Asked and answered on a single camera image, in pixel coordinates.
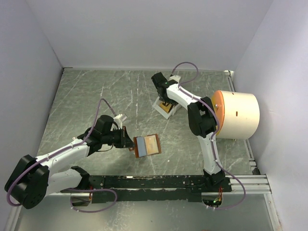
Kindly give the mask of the gold credit card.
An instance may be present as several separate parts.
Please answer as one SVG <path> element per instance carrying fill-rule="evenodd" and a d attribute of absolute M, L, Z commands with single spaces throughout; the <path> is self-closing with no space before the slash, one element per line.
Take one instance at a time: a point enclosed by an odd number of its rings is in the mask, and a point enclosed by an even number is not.
<path fill-rule="evenodd" d="M 144 138 L 146 151 L 148 155 L 157 154 L 159 153 L 159 148 L 157 144 L 157 139 L 155 135 L 147 136 Z"/>

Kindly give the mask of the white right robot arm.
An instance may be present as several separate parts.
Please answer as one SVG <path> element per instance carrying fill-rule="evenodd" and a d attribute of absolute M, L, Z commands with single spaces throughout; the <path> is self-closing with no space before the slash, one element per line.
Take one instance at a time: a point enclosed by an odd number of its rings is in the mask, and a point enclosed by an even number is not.
<path fill-rule="evenodd" d="M 151 77 L 157 90 L 153 108 L 165 119 L 173 116 L 180 107 L 187 110 L 189 128 L 199 140 L 204 159 L 204 185 L 215 191 L 225 180 L 216 145 L 217 117 L 209 97 L 199 97 L 180 86 L 180 76 L 166 79 L 159 72 Z"/>

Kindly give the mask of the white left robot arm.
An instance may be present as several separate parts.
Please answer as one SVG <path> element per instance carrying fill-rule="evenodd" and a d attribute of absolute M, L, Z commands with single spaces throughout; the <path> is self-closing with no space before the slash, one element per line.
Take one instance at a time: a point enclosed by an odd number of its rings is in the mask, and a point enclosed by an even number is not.
<path fill-rule="evenodd" d="M 105 145 L 133 149 L 135 144 L 123 125 L 126 119 L 125 114 L 115 117 L 102 115 L 93 127 L 68 145 L 37 157 L 23 156 L 4 186 L 7 199 L 14 198 L 19 206 L 31 209 L 54 192 L 84 192 L 91 189 L 87 171 L 78 166 L 66 171 L 62 171 L 62 168 L 100 152 Z"/>

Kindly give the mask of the white plastic card bin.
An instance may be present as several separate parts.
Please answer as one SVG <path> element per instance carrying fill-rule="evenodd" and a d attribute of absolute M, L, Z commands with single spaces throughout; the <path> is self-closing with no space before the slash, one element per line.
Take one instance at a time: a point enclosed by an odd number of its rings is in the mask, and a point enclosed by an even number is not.
<path fill-rule="evenodd" d="M 153 109 L 155 109 L 165 119 L 169 119 L 180 108 L 181 106 L 179 104 L 171 104 L 164 102 L 160 99 L 160 97 L 157 97 L 153 104 Z"/>

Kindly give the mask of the white cylinder with orange lid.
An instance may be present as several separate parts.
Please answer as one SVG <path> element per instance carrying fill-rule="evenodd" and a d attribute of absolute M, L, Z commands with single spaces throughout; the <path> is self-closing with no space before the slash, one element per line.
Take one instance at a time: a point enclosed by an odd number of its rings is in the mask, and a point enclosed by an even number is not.
<path fill-rule="evenodd" d="M 246 140 L 256 132 L 260 110 L 255 95 L 217 90 L 212 104 L 219 121 L 217 138 Z"/>

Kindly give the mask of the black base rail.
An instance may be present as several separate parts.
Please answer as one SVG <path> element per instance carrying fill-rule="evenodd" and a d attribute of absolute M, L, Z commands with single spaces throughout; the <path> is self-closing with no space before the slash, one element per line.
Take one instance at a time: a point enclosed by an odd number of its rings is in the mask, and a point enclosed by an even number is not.
<path fill-rule="evenodd" d="M 205 175 L 159 175 L 159 176 L 90 176 L 81 188 L 64 189 L 62 192 L 81 193 L 94 190 L 91 201 L 94 204 L 112 202 L 112 192 L 99 192 L 110 189 L 116 192 L 118 202 L 174 201 L 200 202 L 202 195 L 218 195 L 231 192 L 228 177 L 212 181 Z"/>

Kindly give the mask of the aluminium extrusion rail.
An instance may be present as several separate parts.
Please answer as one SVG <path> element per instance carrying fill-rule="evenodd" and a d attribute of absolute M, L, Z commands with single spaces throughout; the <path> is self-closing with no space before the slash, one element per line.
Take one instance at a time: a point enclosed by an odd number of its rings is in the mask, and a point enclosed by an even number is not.
<path fill-rule="evenodd" d="M 240 183 L 228 176 L 231 183 L 231 193 L 243 194 L 244 190 Z M 266 175 L 237 175 L 236 178 L 245 187 L 246 194 L 271 194 L 271 188 Z"/>

